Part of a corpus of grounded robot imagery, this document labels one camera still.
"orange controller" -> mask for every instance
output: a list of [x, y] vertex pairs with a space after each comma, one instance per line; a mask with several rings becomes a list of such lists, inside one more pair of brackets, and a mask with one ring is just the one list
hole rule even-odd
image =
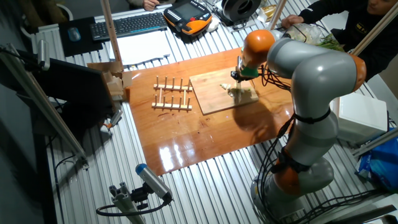
[[187, 35], [202, 33], [211, 22], [211, 12], [201, 4], [190, 1], [165, 9], [166, 21], [178, 32]]

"tape roll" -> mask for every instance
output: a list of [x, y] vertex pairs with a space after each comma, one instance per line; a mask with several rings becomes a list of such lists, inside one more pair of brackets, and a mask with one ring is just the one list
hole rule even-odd
[[238, 22], [253, 15], [260, 3], [261, 0], [223, 0], [221, 6], [227, 19]]

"mouse pad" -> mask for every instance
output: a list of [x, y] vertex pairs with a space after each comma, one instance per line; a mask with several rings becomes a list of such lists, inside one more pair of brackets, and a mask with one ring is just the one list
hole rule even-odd
[[[103, 48], [101, 42], [93, 42], [91, 37], [90, 24], [94, 23], [94, 17], [89, 17], [59, 24], [65, 57], [101, 50]], [[81, 39], [77, 42], [72, 42], [69, 39], [68, 29], [71, 27], [76, 27], [79, 30]]]

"white styrofoam box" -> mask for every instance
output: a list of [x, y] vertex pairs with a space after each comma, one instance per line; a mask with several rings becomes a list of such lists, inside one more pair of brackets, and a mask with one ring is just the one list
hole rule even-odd
[[387, 131], [384, 101], [351, 93], [334, 99], [331, 110], [338, 118], [339, 139], [361, 144]]

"black keyboard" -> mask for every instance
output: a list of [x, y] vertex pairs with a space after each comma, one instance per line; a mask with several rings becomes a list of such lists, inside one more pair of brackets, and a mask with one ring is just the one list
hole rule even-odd
[[[117, 37], [127, 37], [167, 29], [166, 21], [161, 12], [116, 19], [113, 24]], [[109, 40], [105, 22], [90, 24], [90, 30], [93, 40]]]

